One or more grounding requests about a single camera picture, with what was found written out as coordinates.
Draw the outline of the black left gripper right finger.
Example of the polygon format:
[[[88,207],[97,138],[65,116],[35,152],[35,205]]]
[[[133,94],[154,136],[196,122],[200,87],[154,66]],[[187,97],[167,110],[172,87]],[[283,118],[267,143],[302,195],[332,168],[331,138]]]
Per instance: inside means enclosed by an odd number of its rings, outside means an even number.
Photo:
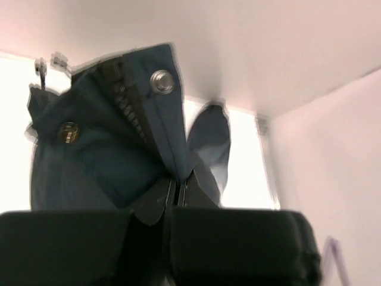
[[[192,174],[171,209],[178,285],[319,285],[321,256],[303,214],[221,209]]]

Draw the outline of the dark navy jacket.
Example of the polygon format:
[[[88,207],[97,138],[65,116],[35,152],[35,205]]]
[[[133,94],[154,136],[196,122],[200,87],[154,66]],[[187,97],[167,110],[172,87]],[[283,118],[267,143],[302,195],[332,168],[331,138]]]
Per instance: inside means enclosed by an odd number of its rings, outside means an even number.
[[[62,94],[31,86],[28,110],[32,210],[122,209],[159,179],[181,185],[192,175],[221,203],[231,147],[225,105],[208,102],[186,130],[169,43],[92,63]]]

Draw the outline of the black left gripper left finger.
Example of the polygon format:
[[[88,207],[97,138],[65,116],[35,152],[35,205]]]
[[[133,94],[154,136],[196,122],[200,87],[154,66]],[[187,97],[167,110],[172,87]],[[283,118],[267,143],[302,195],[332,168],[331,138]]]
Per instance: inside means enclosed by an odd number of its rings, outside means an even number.
[[[162,223],[174,191],[160,179],[124,210],[1,215],[2,285],[168,285]]]

